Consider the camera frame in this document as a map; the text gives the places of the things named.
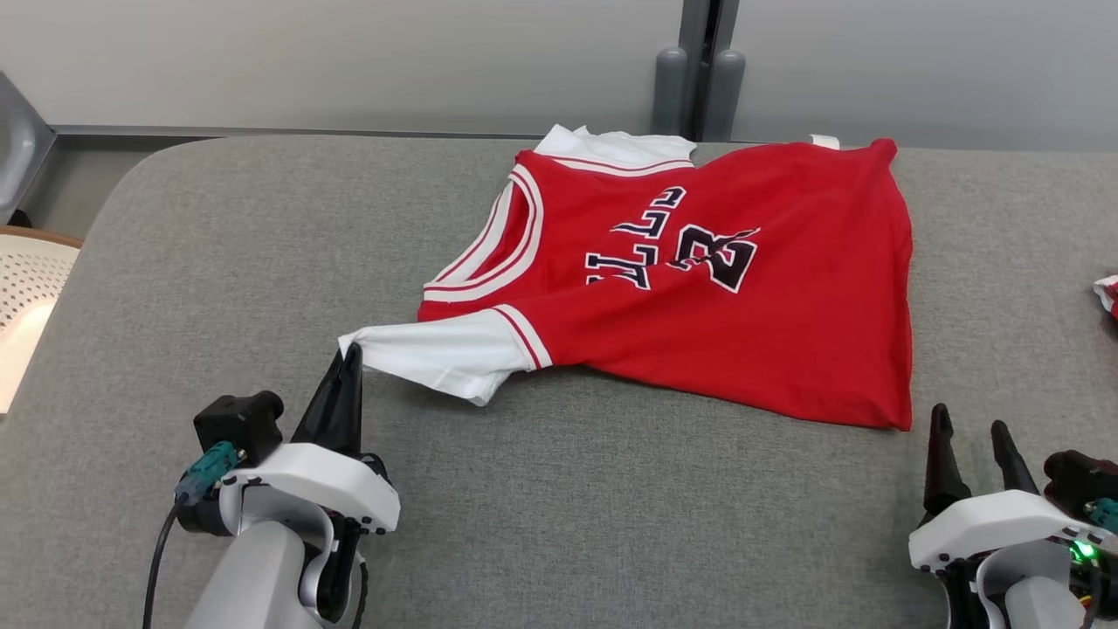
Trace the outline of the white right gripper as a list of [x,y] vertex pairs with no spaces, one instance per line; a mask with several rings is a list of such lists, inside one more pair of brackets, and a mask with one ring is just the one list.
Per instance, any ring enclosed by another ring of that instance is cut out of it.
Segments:
[[1005,489],[999,493],[973,497],[970,486],[961,479],[953,437],[948,406],[935,404],[925,473],[925,518],[931,520],[908,539],[908,555],[915,569],[935,573],[955,560],[1035,541],[1101,544],[1115,536],[1109,530],[1071,517],[1039,496],[1038,482],[1002,419],[991,423],[991,449]]

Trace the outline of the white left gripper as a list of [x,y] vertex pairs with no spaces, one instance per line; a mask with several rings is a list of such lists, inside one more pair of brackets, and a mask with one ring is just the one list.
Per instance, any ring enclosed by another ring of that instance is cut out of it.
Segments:
[[395,532],[399,494],[361,454],[363,359],[359,345],[338,351],[291,437],[255,468],[224,477],[218,505],[234,535],[260,522],[326,535],[330,515],[356,520],[371,533]]

